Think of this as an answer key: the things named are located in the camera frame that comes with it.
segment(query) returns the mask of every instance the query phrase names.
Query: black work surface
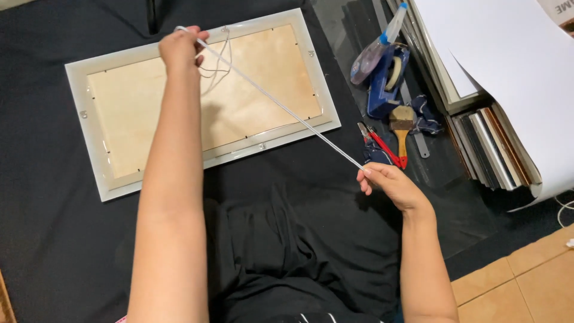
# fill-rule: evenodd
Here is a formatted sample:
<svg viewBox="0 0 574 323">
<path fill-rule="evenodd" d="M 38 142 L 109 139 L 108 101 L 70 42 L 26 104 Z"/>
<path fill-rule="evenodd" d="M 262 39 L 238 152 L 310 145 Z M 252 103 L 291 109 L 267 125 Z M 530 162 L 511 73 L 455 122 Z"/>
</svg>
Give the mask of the black work surface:
<svg viewBox="0 0 574 323">
<path fill-rule="evenodd" d="M 163 1 L 158 3 L 162 24 L 155 36 L 148 34 L 145 1 L 43 0 L 0 11 L 0 267 L 18 322 L 114 322 L 127 309 L 126 281 L 118 275 L 114 257 L 135 221 L 139 194 L 101 203 L 64 64 L 154 43 L 176 25 L 209 29 L 296 7 L 303 9 L 342 122 L 327 137 L 360 160 L 362 138 L 356 123 L 361 114 L 308 2 Z M 507 247 L 504 242 L 512 235 L 503 233 L 521 231 L 512 225 L 514 220 L 504 225 L 492 212 L 470 216 L 483 205 L 476 186 L 444 183 L 439 176 L 427 185 L 417 181 L 416 167 L 409 172 L 437 210 L 449 260 L 466 259 L 460 251 L 491 241 L 488 237 L 501 237 L 496 254 L 504 255 L 555 229 L 550 222 L 533 225 L 534 216 L 523 217 L 528 225 L 520 230 L 542 226 L 545 231 L 519 234 Z M 355 175 L 355 166 L 320 139 L 310 138 L 207 170 L 205 195 L 220 202 L 256 199 L 272 183 L 335 185 Z M 460 200 L 462 196 L 472 202 Z M 480 250 L 464 266 L 447 260 L 451 276 L 489 263 L 493 253 Z"/>
</svg>

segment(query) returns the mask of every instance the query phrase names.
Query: beige floor tile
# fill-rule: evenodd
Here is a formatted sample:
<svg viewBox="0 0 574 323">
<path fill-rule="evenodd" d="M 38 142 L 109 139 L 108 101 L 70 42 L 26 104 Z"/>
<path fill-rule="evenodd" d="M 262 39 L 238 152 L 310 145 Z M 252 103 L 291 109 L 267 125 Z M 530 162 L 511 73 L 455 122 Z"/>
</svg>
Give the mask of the beige floor tile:
<svg viewBox="0 0 574 323">
<path fill-rule="evenodd" d="M 534 322 L 574 322 L 574 251 L 518 277 Z"/>
<path fill-rule="evenodd" d="M 516 280 L 459 307 L 460 323 L 533 323 Z"/>
<path fill-rule="evenodd" d="M 508 256 L 508 263 L 515 276 L 546 262 L 559 254 L 566 252 L 566 242 L 572 238 L 572 233 L 566 229 L 560 229 L 535 243 L 516 250 Z"/>
<path fill-rule="evenodd" d="M 513 278 L 514 275 L 506 257 L 500 258 L 488 266 L 452 282 L 456 304 L 461 305 L 468 302 Z"/>
</svg>

